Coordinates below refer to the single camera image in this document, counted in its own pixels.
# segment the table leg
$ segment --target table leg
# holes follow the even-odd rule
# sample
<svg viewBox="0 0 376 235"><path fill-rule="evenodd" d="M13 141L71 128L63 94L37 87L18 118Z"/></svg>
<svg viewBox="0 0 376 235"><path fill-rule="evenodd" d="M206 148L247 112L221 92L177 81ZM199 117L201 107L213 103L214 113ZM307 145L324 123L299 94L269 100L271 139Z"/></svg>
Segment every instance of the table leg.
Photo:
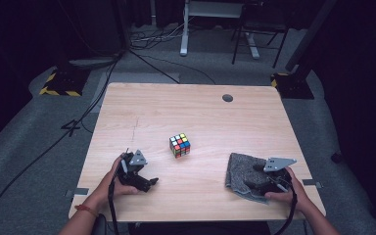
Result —
<svg viewBox="0 0 376 235"><path fill-rule="evenodd" d="M256 42L253 39L254 35L254 33L246 32L246 39L247 43L249 44L250 51L252 52L253 59L258 59L260 58L260 54L258 48L256 47Z"/></svg>
<svg viewBox="0 0 376 235"><path fill-rule="evenodd" d="M189 16L189 0L185 0L184 30L182 32L181 51L179 52L181 56L186 56L188 54L188 16Z"/></svg>

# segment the metal bracket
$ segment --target metal bracket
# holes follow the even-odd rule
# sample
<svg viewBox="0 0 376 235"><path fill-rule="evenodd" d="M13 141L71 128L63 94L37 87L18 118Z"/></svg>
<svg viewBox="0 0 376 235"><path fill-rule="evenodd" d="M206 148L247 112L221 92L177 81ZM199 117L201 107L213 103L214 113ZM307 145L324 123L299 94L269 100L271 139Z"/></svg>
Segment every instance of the metal bracket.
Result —
<svg viewBox="0 0 376 235"><path fill-rule="evenodd" d="M314 185L316 188L323 188L323 184L321 182L316 182L313 179L303 179L302 182L305 186Z"/></svg>
<svg viewBox="0 0 376 235"><path fill-rule="evenodd" d="M72 199L74 198L74 195L87 195L88 194L88 188L76 188L76 189L74 189L74 190L67 190L66 191L66 193L65 193L65 197L66 198L69 198L69 199L71 199L71 201L72 201Z"/></svg>
<svg viewBox="0 0 376 235"><path fill-rule="evenodd" d="M146 165L148 162L146 162L145 157L143 157L142 152L140 150L136 150L135 155L130 160L130 165Z"/></svg>
<svg viewBox="0 0 376 235"><path fill-rule="evenodd" d="M266 161L263 171L264 172L277 171L288 165L295 164L296 162L297 162L296 159L269 158Z"/></svg>

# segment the black cable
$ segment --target black cable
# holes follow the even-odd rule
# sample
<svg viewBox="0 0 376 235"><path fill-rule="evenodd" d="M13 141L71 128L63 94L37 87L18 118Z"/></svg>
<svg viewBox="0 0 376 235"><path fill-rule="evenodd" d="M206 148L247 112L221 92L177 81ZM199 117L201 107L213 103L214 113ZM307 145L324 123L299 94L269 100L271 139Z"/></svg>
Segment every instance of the black cable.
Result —
<svg viewBox="0 0 376 235"><path fill-rule="evenodd" d="M84 122L83 122L83 120L81 120L81 126L85 129L85 130L87 130L87 132L90 132L90 133L92 133L93 134L93 131L91 131L91 130L89 130L89 129L87 129L87 127L84 125Z"/></svg>
<svg viewBox="0 0 376 235"><path fill-rule="evenodd" d="M293 185L289 184L289 186L290 186L290 188L292 189L292 192L293 192L291 210L289 212L289 216L288 216L288 219L286 220L285 224L283 224L283 226L279 229L279 231L277 231L274 235L282 234L286 230L286 228L289 226L289 224L292 222L293 215L295 214L296 204L298 203L298 195L296 194L295 189L293 188Z"/></svg>
<svg viewBox="0 0 376 235"><path fill-rule="evenodd" d="M104 68L104 67L111 66L112 64L115 63L116 57L117 56L113 57L110 61L107 61L107 62L100 62L100 63L90 64L90 65L75 65L75 64L73 64L73 65L76 68L79 68L80 70L93 71L93 70L97 70L97 69L101 69L101 68Z"/></svg>
<svg viewBox="0 0 376 235"><path fill-rule="evenodd" d="M134 53L132 50L129 50L129 52L133 55L135 55L137 58L139 58L140 60L142 60L143 62L145 62L147 65L149 65L150 67L152 67L153 69L155 69L156 71L159 71L160 73L162 73L163 75L169 77L171 80L173 80L175 83L177 84L180 84L179 81L175 80L173 77L171 77L170 75L166 74L164 71L156 68L155 66L153 66L151 63L147 62L145 59L143 59L141 56L139 56L138 54Z"/></svg>
<svg viewBox="0 0 376 235"><path fill-rule="evenodd" d="M190 69L190 70L193 70L193 71L197 71L197 72L200 72L202 73L204 76L206 76L214 85L216 85L215 81L210 77L208 76L205 72L201 71L201 70L197 70L195 68L192 68L192 67L189 67L189 66L184 66L184 65L181 65L181 64L178 64L178 63L175 63L175 62L170 62L170 61L167 61L167 60L162 60L162 59L158 59L158 58L155 58L155 57L151 57L151 56L143 56L143 55L139 55L140 57L147 57L147 58L151 58L153 60L157 60L157 61L163 61L163 62L167 62L167 63L170 63L170 64L173 64L173 65L177 65L177 66L181 66L181 67L185 67L187 69Z"/></svg>
<svg viewBox="0 0 376 235"><path fill-rule="evenodd" d="M77 121L77 122L74 122L72 127L67 130L57 141L55 141L49 148L47 148L41 155L39 155L35 160L33 160L30 164L28 164L23 170L21 170L21 172L19 172L4 188L4 190L2 190L2 192L0 193L0 199L2 198L2 196L5 194L5 192L14 184L14 182L21 177L21 175L23 175L32 165L34 165L36 162L38 162L42 157L44 157L48 152L50 152L50 150L52 150L58 143L60 143L60 141L62 141L64 139L64 137L66 137L89 113L92 109L94 109L94 107L96 106L96 104L99 102L100 98L102 97L102 94L104 93L106 87L107 87L107 84L109 84L109 80L110 80L110 76L112 74L112 71L113 69L115 68L116 64L118 63L118 61L120 60L122 54L119 54L119 56L117 56L117 59L114 63L114 65L112 66L112 69L110 70L110 73L109 73L109 76L108 76L108 79L106 80L106 83L101 91L101 94L99 94L98 98L87 108L87 110L84 112L84 114L81 116L81 118Z"/></svg>
<svg viewBox="0 0 376 235"><path fill-rule="evenodd" d="M121 166L121 161L118 162L117 167L115 169L115 173L113 174L111 183L109 184L109 191L108 191L108 201L109 201L109 208L112 214L112 220L114 223L113 229L115 230L115 234L118 235L118 220L116 218L116 211L115 211L115 204L113 202L113 196L115 193L115 179L118 177L118 169Z"/></svg>
<svg viewBox="0 0 376 235"><path fill-rule="evenodd" d="M305 235L307 235L306 219L304 219L304 231L305 231Z"/></svg>
<svg viewBox="0 0 376 235"><path fill-rule="evenodd" d="M66 15L67 19L69 20L72 28L74 29L75 31L75 34L78 36L78 38L81 40L81 42L90 50L92 51L93 53L95 53L96 55L99 55L99 56L108 56L108 57L111 57L111 56L114 56L114 55L106 55L106 54L103 54L103 53L100 53L96 50L94 50L85 40L84 38L81 36L80 32L78 31L77 27L74 25L74 22L72 21L71 17L69 16L69 13L67 12L66 8L63 6L63 4L61 3L60 0L57 0L58 4L60 5L61 9L63 10L64 14Z"/></svg>
<svg viewBox="0 0 376 235"><path fill-rule="evenodd" d="M130 48L133 49L133 50L152 49L152 48L156 47L158 44L160 44L161 42L168 42L168 41L171 41L171 40L175 39L176 37L182 36L182 34L177 34L175 36L171 36L174 32L177 32L177 31L180 31L180 30L181 29L176 28L176 29L172 30L171 33L169 33L168 35L165 35L165 33L163 31L159 35L156 35L156 36L152 36L151 35L149 37L146 37L147 40L144 40L145 38L135 39L135 40L131 41ZM136 40L139 40L140 42L146 41L145 42L145 46L133 45Z"/></svg>

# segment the forearm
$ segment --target forearm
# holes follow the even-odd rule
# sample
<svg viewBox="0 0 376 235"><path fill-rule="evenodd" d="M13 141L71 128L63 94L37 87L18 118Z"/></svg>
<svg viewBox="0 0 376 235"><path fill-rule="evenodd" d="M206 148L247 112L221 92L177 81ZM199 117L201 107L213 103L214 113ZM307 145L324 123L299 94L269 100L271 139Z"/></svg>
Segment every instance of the forearm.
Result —
<svg viewBox="0 0 376 235"><path fill-rule="evenodd" d="M86 207L98 213L101 203L94 197L89 196L83 203ZM64 226L60 235L85 235L91 234L96 216L90 211L76 211L69 222Z"/></svg>
<svg viewBox="0 0 376 235"><path fill-rule="evenodd" d="M305 208L302 209L302 213L310 224L315 235L340 234L314 203L309 202Z"/></svg>

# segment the wooden table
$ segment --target wooden table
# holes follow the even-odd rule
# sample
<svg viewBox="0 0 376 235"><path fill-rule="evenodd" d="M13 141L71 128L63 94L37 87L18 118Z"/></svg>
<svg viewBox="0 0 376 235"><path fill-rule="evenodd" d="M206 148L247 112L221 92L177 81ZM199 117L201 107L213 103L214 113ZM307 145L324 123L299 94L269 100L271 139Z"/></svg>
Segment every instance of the wooden table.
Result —
<svg viewBox="0 0 376 235"><path fill-rule="evenodd" d="M233 101L223 101L224 94ZM191 153L176 159L168 140L181 132L191 142ZM149 162L141 176L160 180L148 193L115 200L117 220L123 222L285 219L288 205L251 202L224 186L233 152L297 159L292 165L297 177L311 179L272 87L112 83L77 187L91 193L127 148L141 150ZM325 213L315 186L305 189ZM70 216L85 198L74 196ZM103 214L111 219L108 206Z"/></svg>

